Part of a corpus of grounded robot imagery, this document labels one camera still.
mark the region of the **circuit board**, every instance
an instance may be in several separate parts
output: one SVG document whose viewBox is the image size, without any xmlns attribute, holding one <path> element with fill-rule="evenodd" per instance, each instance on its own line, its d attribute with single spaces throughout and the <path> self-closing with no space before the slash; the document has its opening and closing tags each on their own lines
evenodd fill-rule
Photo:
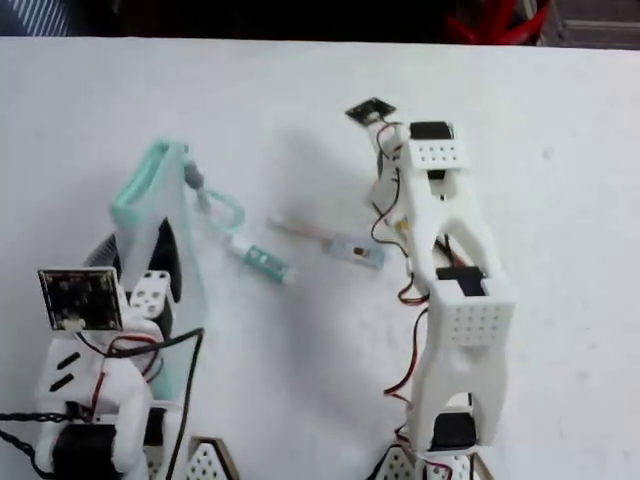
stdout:
<svg viewBox="0 0 640 480">
<path fill-rule="evenodd" d="M 368 127 L 372 123 L 384 119 L 384 117 L 391 115 L 395 111 L 396 107 L 393 105 L 389 105 L 379 98 L 373 97 L 366 102 L 362 102 L 360 105 L 350 108 L 345 113 L 349 118 L 355 120 L 360 125 Z"/>
<path fill-rule="evenodd" d="M 114 268 L 38 270 L 53 330 L 122 330 Z"/>
</svg>

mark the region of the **white table surface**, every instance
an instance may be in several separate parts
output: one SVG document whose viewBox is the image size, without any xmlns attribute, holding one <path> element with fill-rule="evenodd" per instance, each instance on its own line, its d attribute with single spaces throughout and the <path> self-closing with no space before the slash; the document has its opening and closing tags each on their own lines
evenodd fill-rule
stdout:
<svg viewBox="0 0 640 480">
<path fill-rule="evenodd" d="M 296 209 L 366 231 L 375 160 L 343 111 L 375 95 L 405 121 L 464 127 L 519 291 L 487 452 L 499 478 L 637 476 L 637 53 L 5 39 L 0 62 L 3 410 L 33 407 L 50 336 L 35 270 L 77 264 L 109 233 L 108 202 L 166 136 L 243 203 L 246 235 L 300 272 L 283 289 L 214 246 L 204 256 L 211 322 L 193 432 L 222 437 L 244 479 L 364 478 L 403 418 L 381 393 L 404 373 L 417 314 L 395 299 L 401 259 L 390 251 L 371 272 L 264 220 Z M 34 478 L 6 445 L 0 471 Z"/>
</svg>

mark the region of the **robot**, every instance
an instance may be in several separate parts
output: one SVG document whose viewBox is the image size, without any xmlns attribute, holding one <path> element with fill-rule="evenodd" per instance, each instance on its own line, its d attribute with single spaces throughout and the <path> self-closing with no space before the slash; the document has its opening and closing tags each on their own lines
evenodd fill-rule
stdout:
<svg viewBox="0 0 640 480">
<path fill-rule="evenodd" d="M 370 478 L 474 478 L 467 459 L 493 442 L 504 403 L 515 293 L 482 221 L 459 132 L 445 122 L 388 120 L 394 111 L 371 99 L 347 114 L 377 155 L 369 200 L 402 239 L 407 273 L 429 301 L 429 334 L 406 429 Z M 153 145 L 111 206 L 116 232 L 83 268 L 39 272 L 56 332 L 39 406 L 73 412 L 41 430 L 34 461 L 45 478 L 172 478 L 206 318 L 185 182 L 202 205 L 207 196 L 187 153 L 182 144 Z M 443 235 L 453 247 L 439 265 L 433 247 Z M 182 344 L 189 339 L 194 348 Z"/>
<path fill-rule="evenodd" d="M 206 202 L 186 146 L 157 142 L 111 206 L 116 232 L 85 266 L 38 272 L 55 332 L 38 403 L 73 412 L 42 427 L 41 476 L 147 480 L 176 468 L 206 318 L 185 181 Z M 192 338 L 195 348 L 180 345 Z"/>
<path fill-rule="evenodd" d="M 366 128 L 377 155 L 369 201 L 403 240 L 407 273 L 428 298 L 428 335 L 403 448 L 392 447 L 371 478 L 394 478 L 402 463 L 395 457 L 413 465 L 407 478 L 470 478 L 468 459 L 492 444 L 504 404 L 515 292 L 482 220 L 459 132 L 446 122 L 389 120 L 394 111 L 373 98 L 347 115 Z M 438 265 L 442 236 L 455 247 Z"/>
</svg>

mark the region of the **mint green cable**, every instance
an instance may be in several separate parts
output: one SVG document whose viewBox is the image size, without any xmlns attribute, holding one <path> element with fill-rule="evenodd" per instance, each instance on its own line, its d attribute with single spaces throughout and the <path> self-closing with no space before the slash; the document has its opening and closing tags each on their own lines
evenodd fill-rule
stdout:
<svg viewBox="0 0 640 480">
<path fill-rule="evenodd" d="M 211 200 L 223 204 L 231 211 L 231 220 L 226 223 L 215 220 L 211 215 L 211 227 L 219 233 L 232 235 L 238 231 L 245 219 L 245 211 L 242 205 L 233 197 L 220 193 L 213 189 L 200 188 L 196 191 L 200 209 L 207 214 L 211 214 Z"/>
<path fill-rule="evenodd" d="M 198 169 L 193 160 L 186 160 L 184 163 L 184 181 L 198 195 L 198 205 L 204 213 L 211 214 L 211 200 L 225 205 L 232 213 L 232 219 L 228 224 L 211 220 L 212 228 L 219 233 L 226 235 L 234 234 L 244 223 L 244 208 L 233 197 L 225 195 L 213 189 L 204 188 L 204 175 Z"/>
</svg>

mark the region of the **black cable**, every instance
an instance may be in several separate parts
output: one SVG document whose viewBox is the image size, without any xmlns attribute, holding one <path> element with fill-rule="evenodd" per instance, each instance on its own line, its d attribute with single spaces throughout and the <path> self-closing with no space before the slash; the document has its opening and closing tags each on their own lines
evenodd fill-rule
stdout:
<svg viewBox="0 0 640 480">
<path fill-rule="evenodd" d="M 103 357 L 106 355 L 102 350 L 100 350 L 98 347 L 96 347 L 95 345 L 92 345 L 89 340 L 87 340 L 87 338 L 80 332 L 76 333 L 76 338 L 78 340 L 80 340 L 82 343 L 84 343 L 87 347 L 89 347 L 91 350 L 93 350 L 94 352 L 96 352 L 98 355 L 102 355 Z"/>
<path fill-rule="evenodd" d="M 455 261 L 453 260 L 453 250 L 451 250 L 451 243 L 449 241 L 449 234 L 444 234 L 444 246 L 447 254 L 447 258 L 449 259 L 449 265 L 455 266 Z"/>
<path fill-rule="evenodd" d="M 74 419 L 71 415 L 58 412 L 0 413 L 0 422 L 62 423 Z"/>
<path fill-rule="evenodd" d="M 405 248 L 400 245 L 400 243 L 396 242 L 395 240 L 382 240 L 378 237 L 376 237 L 376 227 L 378 226 L 378 224 L 384 220 L 384 218 L 389 215 L 389 213 L 391 212 L 391 210 L 393 210 L 393 208 L 396 206 L 396 204 L 398 203 L 398 199 L 400 198 L 400 170 L 398 168 L 396 168 L 396 178 L 393 179 L 394 182 L 396 182 L 396 193 L 393 197 L 393 202 L 391 202 L 391 205 L 389 206 L 389 208 L 387 208 L 383 213 L 380 213 L 377 220 L 375 222 L 373 222 L 373 225 L 371 225 L 371 231 L 369 232 L 369 235 L 371 236 L 371 238 L 373 239 L 373 241 L 381 244 L 381 245 L 395 245 L 396 247 L 398 247 L 400 249 L 400 251 L 402 252 L 402 255 L 404 255 L 404 258 L 409 258 L 409 254 L 407 253 L 407 251 L 405 250 Z"/>
<path fill-rule="evenodd" d="M 61 423 L 61 422 L 70 421 L 73 419 L 74 417 L 72 415 L 68 415 L 65 413 L 58 413 L 58 412 L 0 413 L 0 421 L 2 422 Z M 36 465 L 36 451 L 31 444 L 27 442 L 23 442 L 15 435 L 11 435 L 10 433 L 5 432 L 4 430 L 0 430 L 0 439 L 13 445 L 22 453 L 24 453 L 27 457 L 29 457 L 29 461 L 31 462 L 31 466 L 33 467 L 33 470 L 38 474 L 40 478 L 44 478 L 47 480 L 55 478 L 53 473 L 45 472 L 41 470 L 38 467 L 38 465 Z"/>
<path fill-rule="evenodd" d="M 0 430 L 0 438 L 7 443 L 10 443 L 22 453 L 24 453 L 27 457 L 29 457 L 29 461 L 31 462 L 31 466 L 33 470 L 38 474 L 40 478 L 44 478 L 47 480 L 55 479 L 55 475 L 53 473 L 45 472 L 40 470 L 40 467 L 36 465 L 36 450 L 28 444 L 27 442 L 23 442 L 15 435 L 11 435 L 10 433 L 5 432 L 4 430 Z"/>
<path fill-rule="evenodd" d="M 182 443 L 182 437 L 184 436 L 184 430 L 187 425 L 187 417 L 189 416 L 189 402 L 191 400 L 191 387 L 193 386 L 193 377 L 196 371 L 196 364 L 198 362 L 198 354 L 200 353 L 200 347 L 202 345 L 202 338 L 204 337 L 204 328 L 196 328 L 182 335 L 178 335 L 175 338 L 171 338 L 162 343 L 154 343 L 146 345 L 144 347 L 130 348 L 128 350 L 121 350 L 117 352 L 109 352 L 105 354 L 107 358 L 130 358 L 145 353 L 156 352 L 164 348 L 178 345 L 184 341 L 187 341 L 193 337 L 196 337 L 196 344 L 193 348 L 193 355 L 191 357 L 191 365 L 189 366 L 189 374 L 187 375 L 187 387 L 184 394 L 184 403 L 182 405 L 182 419 L 180 421 L 180 428 L 178 430 L 178 436 L 176 438 L 173 452 L 171 453 L 171 460 L 169 462 L 169 468 L 167 469 L 166 480 L 171 480 L 173 477 L 173 471 L 176 468 L 176 462 L 178 461 L 178 453 L 180 452 L 180 444 Z"/>
</svg>

